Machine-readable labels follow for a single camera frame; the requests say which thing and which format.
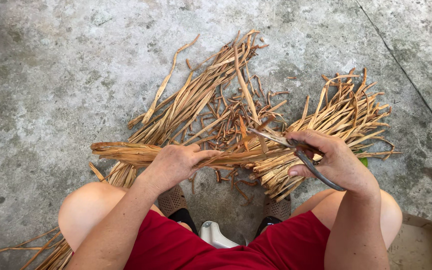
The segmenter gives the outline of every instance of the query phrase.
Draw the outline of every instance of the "hand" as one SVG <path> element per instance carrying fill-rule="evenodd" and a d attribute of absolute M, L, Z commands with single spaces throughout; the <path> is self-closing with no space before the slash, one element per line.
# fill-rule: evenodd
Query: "hand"
<path fill-rule="evenodd" d="M 319 165 L 315 167 L 335 184 L 358 195 L 372 196 L 376 193 L 379 194 L 379 185 L 373 174 L 359 161 L 342 139 L 312 129 L 289 132 L 285 137 L 304 141 L 321 150 L 324 157 Z M 303 150 L 310 158 L 314 156 L 314 153 L 310 150 L 299 147 L 297 149 Z M 304 164 L 290 167 L 287 174 L 315 177 Z"/>
<path fill-rule="evenodd" d="M 221 153 L 218 150 L 200 150 L 197 144 L 167 145 L 138 178 L 147 181 L 159 195 L 194 174 L 198 169 L 193 167 L 198 162 Z"/>

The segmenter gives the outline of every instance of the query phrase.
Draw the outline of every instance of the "red shorts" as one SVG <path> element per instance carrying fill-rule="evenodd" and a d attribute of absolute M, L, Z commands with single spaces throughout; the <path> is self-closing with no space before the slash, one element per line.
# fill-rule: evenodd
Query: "red shorts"
<path fill-rule="evenodd" d="M 311 212 L 269 226 L 248 246 L 216 249 L 149 210 L 124 269 L 324 269 L 330 230 Z"/>

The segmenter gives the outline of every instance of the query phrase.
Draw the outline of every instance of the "green leaf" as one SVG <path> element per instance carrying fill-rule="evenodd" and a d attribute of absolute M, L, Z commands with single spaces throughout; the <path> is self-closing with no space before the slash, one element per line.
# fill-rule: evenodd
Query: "green leaf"
<path fill-rule="evenodd" d="M 355 153 L 363 153 L 363 150 L 359 150 L 359 151 L 356 151 Z M 361 163 L 363 163 L 363 165 L 366 167 L 366 168 L 368 168 L 368 158 L 367 157 L 362 157 L 362 158 L 358 158 L 358 160 L 361 162 Z"/>

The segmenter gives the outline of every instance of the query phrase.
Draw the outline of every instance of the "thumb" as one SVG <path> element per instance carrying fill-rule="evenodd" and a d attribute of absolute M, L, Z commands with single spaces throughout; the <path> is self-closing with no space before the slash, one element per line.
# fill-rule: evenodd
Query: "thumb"
<path fill-rule="evenodd" d="M 325 172 L 327 171 L 327 166 L 325 165 L 316 165 L 315 168 L 323 175 L 327 175 Z M 309 168 L 304 164 L 297 164 L 294 166 L 291 166 L 287 170 L 287 174 L 289 176 L 304 176 L 304 177 L 313 177 L 316 178 L 316 176 L 309 170 Z"/>
<path fill-rule="evenodd" d="M 220 154 L 222 154 L 223 152 L 218 151 L 218 150 L 203 150 L 203 151 L 199 151 L 194 153 L 196 159 L 198 160 L 197 162 L 200 162 L 204 159 L 209 159 L 215 156 L 218 156 Z"/>

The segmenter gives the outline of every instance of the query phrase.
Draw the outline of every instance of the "right hand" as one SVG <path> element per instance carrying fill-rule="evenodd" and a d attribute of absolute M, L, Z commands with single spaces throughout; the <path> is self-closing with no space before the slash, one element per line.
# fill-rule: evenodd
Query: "right hand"
<path fill-rule="evenodd" d="M 324 157 L 315 168 L 335 184 L 363 196 L 379 194 L 379 184 L 376 178 L 359 161 L 342 139 L 312 129 L 289 132 L 285 137 L 303 141 L 321 150 L 324 153 Z M 306 149 L 304 149 L 304 152 L 307 156 L 313 158 L 314 153 Z M 290 167 L 287 174 L 291 176 L 315 177 L 304 164 Z"/>

